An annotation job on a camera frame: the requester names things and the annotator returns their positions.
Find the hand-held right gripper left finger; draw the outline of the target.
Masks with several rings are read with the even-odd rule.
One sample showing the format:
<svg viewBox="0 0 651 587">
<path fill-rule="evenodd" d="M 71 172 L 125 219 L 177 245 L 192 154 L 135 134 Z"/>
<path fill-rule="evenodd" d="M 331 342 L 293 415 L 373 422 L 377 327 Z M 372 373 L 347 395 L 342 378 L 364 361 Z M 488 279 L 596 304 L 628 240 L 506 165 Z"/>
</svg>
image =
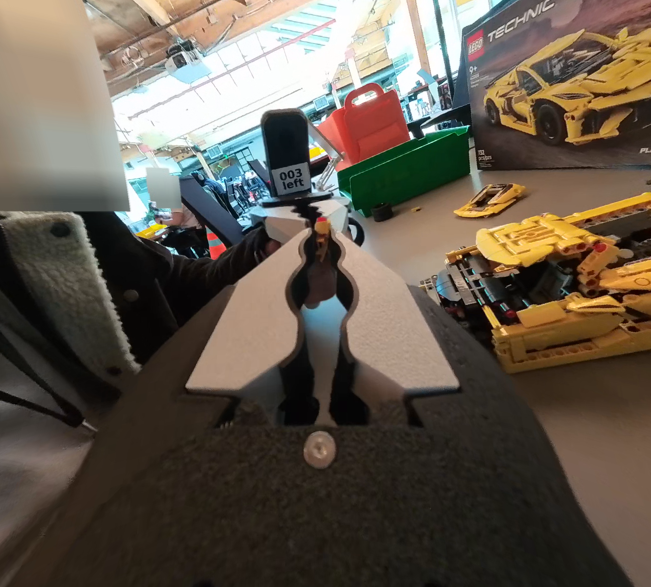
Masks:
<svg viewBox="0 0 651 587">
<path fill-rule="evenodd" d="M 313 231 L 303 229 L 235 285 L 185 383 L 188 393 L 253 402 L 274 424 L 315 423 L 301 315 L 314 252 Z"/>
</svg>

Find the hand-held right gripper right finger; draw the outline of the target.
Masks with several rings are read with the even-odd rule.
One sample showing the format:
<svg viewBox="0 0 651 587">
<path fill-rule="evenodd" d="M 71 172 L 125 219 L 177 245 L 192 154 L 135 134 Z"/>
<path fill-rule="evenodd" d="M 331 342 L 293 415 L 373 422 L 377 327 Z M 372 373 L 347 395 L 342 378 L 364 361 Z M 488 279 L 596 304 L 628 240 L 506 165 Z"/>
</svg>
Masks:
<svg viewBox="0 0 651 587">
<path fill-rule="evenodd" d="M 404 280 L 344 235 L 331 236 L 346 309 L 330 397 L 333 420 L 370 420 L 390 403 L 452 394 L 460 381 Z"/>
</svg>

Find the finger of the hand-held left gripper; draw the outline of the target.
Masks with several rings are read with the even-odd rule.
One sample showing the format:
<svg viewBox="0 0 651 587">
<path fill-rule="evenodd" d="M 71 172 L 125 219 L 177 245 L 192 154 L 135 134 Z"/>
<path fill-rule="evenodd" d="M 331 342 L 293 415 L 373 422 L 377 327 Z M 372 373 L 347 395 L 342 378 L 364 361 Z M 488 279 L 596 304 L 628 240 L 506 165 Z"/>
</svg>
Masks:
<svg viewBox="0 0 651 587">
<path fill-rule="evenodd" d="M 316 203 L 320 217 L 330 221 L 331 229 L 345 234 L 349 229 L 350 200 L 323 200 Z"/>
<path fill-rule="evenodd" d="M 270 239 L 290 241 L 301 232 L 312 230 L 312 225 L 294 206 L 280 206 L 264 207 L 264 228 Z"/>
</svg>

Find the small yellow brick connector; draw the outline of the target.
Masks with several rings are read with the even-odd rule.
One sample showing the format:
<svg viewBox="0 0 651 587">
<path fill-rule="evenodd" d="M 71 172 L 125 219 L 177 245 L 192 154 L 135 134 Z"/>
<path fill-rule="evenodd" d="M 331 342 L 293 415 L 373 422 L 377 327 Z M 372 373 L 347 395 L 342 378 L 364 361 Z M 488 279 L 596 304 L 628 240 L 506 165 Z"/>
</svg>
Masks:
<svg viewBox="0 0 651 587">
<path fill-rule="evenodd" d="M 331 222 L 326 217 L 318 217 L 314 224 L 315 257 L 322 263 L 329 250 L 331 239 Z"/>
</svg>

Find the yellow brick car model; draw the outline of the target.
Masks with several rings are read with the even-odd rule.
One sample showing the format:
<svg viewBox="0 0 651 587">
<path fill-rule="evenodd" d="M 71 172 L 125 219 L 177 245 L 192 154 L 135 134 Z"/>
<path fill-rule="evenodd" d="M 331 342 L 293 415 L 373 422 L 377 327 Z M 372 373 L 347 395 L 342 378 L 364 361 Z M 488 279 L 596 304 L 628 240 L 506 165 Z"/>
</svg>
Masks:
<svg viewBox="0 0 651 587">
<path fill-rule="evenodd" d="M 420 282 L 509 373 L 650 350 L 650 193 L 477 231 Z"/>
</svg>

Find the person's left forearm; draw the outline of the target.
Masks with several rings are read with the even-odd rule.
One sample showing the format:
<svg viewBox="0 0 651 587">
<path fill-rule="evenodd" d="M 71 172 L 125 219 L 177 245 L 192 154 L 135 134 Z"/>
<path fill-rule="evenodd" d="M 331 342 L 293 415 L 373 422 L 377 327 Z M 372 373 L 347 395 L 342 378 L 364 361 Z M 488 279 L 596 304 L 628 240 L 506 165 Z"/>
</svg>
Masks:
<svg viewBox="0 0 651 587">
<path fill-rule="evenodd" d="M 184 325 L 227 286 L 233 286 L 280 248 L 263 227 L 211 258 L 172 256 L 171 272 L 163 293 L 178 325 Z"/>
</svg>

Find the white desk lamp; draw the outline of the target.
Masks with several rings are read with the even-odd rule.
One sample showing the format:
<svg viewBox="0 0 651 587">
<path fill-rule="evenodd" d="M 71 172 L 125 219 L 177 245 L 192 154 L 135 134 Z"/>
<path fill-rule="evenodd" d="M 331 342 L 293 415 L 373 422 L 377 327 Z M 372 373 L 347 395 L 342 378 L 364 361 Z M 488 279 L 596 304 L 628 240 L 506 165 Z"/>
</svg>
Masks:
<svg viewBox="0 0 651 587">
<path fill-rule="evenodd" d="M 322 154 L 309 160 L 311 179 L 315 191 L 325 192 L 332 188 L 331 180 L 337 171 L 337 165 L 343 162 L 345 154 L 339 152 L 311 122 L 307 122 L 307 127 L 309 139 L 323 150 Z"/>
</svg>

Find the grey desk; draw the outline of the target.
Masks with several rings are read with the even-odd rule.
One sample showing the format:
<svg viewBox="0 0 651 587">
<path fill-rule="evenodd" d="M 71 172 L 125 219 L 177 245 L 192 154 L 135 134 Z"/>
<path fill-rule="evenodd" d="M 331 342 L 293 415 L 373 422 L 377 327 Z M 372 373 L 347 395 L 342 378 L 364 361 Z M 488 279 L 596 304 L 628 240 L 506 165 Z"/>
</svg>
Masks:
<svg viewBox="0 0 651 587">
<path fill-rule="evenodd" d="M 650 189 L 646 168 L 477 171 L 408 201 L 383 223 L 355 214 L 364 249 L 405 282 L 437 273 L 445 255 L 482 227 L 577 211 Z M 515 183 L 527 196 L 487 219 L 453 214 L 486 184 Z M 420 206 L 412 214 L 410 209 Z M 635 586 L 650 585 L 650 353 L 511 376 L 546 430 L 592 526 Z"/>
</svg>

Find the person's left hand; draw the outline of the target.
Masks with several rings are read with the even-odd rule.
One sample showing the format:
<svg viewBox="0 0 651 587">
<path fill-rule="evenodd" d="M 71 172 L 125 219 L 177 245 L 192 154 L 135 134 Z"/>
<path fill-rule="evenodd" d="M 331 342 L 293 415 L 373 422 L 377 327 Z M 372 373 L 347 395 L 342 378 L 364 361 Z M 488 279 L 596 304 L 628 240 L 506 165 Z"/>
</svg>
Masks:
<svg viewBox="0 0 651 587">
<path fill-rule="evenodd" d="M 307 270 L 307 287 L 303 306 L 315 309 L 336 294 L 337 270 L 328 261 L 315 261 Z"/>
</svg>

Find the black office chair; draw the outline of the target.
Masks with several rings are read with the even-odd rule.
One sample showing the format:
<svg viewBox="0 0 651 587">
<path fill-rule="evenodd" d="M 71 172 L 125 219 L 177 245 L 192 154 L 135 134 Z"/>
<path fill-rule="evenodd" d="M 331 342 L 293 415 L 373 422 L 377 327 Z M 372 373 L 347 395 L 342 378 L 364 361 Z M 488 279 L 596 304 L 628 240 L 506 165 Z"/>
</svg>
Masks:
<svg viewBox="0 0 651 587">
<path fill-rule="evenodd" d="M 243 228 L 214 195 L 209 195 L 193 177 L 179 179 L 182 204 L 198 222 L 216 234 L 227 248 L 243 240 Z"/>
</svg>

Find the green plastic bin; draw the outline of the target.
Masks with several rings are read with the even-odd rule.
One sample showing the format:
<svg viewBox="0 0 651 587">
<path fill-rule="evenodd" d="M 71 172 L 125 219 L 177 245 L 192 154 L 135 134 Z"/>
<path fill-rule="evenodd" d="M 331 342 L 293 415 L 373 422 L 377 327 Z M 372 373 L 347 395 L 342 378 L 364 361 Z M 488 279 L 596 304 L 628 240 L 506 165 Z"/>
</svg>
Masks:
<svg viewBox="0 0 651 587">
<path fill-rule="evenodd" d="M 437 130 L 337 172 L 339 193 L 364 217 L 398 206 L 470 173 L 469 128 Z"/>
</svg>

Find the red bag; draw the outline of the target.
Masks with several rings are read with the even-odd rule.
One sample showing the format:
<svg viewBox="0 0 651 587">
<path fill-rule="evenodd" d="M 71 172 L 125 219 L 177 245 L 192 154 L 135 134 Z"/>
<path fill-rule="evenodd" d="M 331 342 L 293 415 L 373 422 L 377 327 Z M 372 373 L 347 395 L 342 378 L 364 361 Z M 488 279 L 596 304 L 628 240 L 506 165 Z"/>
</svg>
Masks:
<svg viewBox="0 0 651 587">
<path fill-rule="evenodd" d="M 318 130 L 342 155 L 336 171 L 410 140 L 398 94 L 384 91 L 377 83 L 348 93 L 343 107 L 325 119 Z"/>
</svg>

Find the ceiling projector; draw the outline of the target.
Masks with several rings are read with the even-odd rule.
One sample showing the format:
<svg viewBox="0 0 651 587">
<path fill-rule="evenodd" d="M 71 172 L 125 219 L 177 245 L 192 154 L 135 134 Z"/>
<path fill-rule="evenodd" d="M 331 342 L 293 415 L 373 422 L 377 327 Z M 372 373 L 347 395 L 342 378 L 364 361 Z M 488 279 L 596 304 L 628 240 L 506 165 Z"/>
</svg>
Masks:
<svg viewBox="0 0 651 587">
<path fill-rule="evenodd" d="M 166 50 L 165 70 L 178 81 L 190 85 L 211 74 L 204 57 L 192 40 L 181 40 Z"/>
</svg>

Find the yellow car roof section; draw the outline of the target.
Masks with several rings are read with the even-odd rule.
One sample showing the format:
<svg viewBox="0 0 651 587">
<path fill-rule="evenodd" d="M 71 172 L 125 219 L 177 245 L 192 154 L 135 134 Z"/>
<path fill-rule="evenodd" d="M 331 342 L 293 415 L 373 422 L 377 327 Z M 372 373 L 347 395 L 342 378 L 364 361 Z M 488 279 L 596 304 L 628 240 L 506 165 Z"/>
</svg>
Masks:
<svg viewBox="0 0 651 587">
<path fill-rule="evenodd" d="M 455 209 L 457 217 L 489 218 L 502 213 L 525 196 L 527 188 L 519 184 L 489 184 L 484 186 L 461 208 Z"/>
</svg>

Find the person's fleece-collared jacket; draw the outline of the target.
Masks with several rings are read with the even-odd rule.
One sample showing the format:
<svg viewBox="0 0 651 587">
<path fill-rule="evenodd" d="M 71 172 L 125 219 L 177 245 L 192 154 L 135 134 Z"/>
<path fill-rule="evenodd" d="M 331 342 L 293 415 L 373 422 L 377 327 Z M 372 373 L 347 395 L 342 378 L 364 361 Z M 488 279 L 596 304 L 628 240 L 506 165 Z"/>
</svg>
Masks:
<svg viewBox="0 0 651 587">
<path fill-rule="evenodd" d="M 1 211 L 1 322 L 82 392 L 120 393 L 180 329 L 172 269 L 113 212 Z"/>
</svg>

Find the person's light grey hoodie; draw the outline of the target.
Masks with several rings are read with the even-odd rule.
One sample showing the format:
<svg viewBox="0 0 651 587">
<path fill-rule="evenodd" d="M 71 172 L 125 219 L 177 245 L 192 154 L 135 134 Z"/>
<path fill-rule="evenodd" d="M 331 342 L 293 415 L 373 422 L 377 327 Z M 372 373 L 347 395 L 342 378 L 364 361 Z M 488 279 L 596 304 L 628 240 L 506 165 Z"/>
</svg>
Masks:
<svg viewBox="0 0 651 587">
<path fill-rule="evenodd" d="M 65 346 L 53 342 L 1 294 L 1 390 L 57 411 L 53 393 L 83 414 L 95 405 L 91 379 Z M 1 554 L 41 524 L 66 491 L 92 435 L 1 402 Z"/>
</svg>

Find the toy car set box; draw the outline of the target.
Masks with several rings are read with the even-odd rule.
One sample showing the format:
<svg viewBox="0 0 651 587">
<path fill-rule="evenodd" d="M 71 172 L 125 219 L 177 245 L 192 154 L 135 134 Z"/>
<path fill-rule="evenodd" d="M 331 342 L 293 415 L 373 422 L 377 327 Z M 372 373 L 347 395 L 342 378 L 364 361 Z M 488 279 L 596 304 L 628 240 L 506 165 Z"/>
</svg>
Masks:
<svg viewBox="0 0 651 587">
<path fill-rule="evenodd" d="M 478 169 L 650 168 L 650 0 L 518 0 L 463 41 Z"/>
</svg>

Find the black hoodie drawstring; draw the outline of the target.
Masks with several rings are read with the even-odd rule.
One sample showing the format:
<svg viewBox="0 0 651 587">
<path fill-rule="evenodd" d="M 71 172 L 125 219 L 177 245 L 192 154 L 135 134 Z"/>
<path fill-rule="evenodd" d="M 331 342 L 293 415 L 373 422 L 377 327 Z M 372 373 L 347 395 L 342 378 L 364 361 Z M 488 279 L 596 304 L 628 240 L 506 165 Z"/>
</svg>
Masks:
<svg viewBox="0 0 651 587">
<path fill-rule="evenodd" d="M 12 395 L 11 393 L 7 393 L 3 390 L 1 391 L 1 401 L 6 404 L 22 407 L 29 411 L 51 417 L 55 420 L 59 420 L 70 428 L 79 428 L 85 430 L 93 436 L 98 433 L 98 430 L 86 420 L 81 410 L 78 409 L 74 404 L 68 400 L 65 400 L 56 393 L 53 393 L 51 396 L 59 408 L 57 411 L 50 409 L 49 407 L 34 403 L 30 400 Z"/>
</svg>

